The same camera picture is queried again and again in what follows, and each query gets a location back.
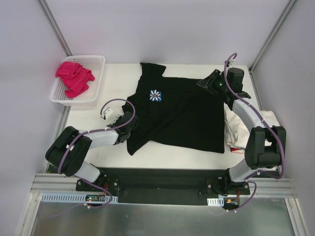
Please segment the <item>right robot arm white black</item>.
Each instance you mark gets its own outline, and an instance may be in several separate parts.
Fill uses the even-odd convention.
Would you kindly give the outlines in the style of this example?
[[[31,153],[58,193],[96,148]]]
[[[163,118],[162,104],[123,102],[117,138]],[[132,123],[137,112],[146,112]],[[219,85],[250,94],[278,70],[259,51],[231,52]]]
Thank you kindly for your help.
[[[241,190],[251,177],[284,162],[286,130],[263,119],[260,111],[252,105],[250,95],[243,91],[243,77],[244,71],[239,68],[223,72],[216,69],[197,82],[199,87],[223,99],[250,133],[244,159],[226,169],[223,176],[211,184],[211,190],[223,196]]]

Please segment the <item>black t shirt daisy logo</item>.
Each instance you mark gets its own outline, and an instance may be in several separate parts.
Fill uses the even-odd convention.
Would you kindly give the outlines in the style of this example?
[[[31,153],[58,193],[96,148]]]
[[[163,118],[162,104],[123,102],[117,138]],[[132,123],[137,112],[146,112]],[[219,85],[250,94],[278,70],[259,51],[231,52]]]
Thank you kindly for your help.
[[[164,77],[166,66],[141,63],[136,92],[122,106],[136,111],[138,126],[127,140],[135,154],[147,142],[224,153],[224,104],[196,79]]]

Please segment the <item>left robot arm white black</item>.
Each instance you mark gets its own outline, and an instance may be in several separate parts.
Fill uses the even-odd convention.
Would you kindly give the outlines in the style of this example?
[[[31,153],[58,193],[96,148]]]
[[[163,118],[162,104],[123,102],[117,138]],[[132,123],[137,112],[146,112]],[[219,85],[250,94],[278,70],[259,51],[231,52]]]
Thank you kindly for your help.
[[[124,143],[137,125],[137,115],[125,112],[104,129],[80,132],[68,126],[49,147],[45,159],[57,168],[58,174],[84,179],[90,189],[99,191],[105,184],[105,173],[85,161],[87,153],[94,148]]]

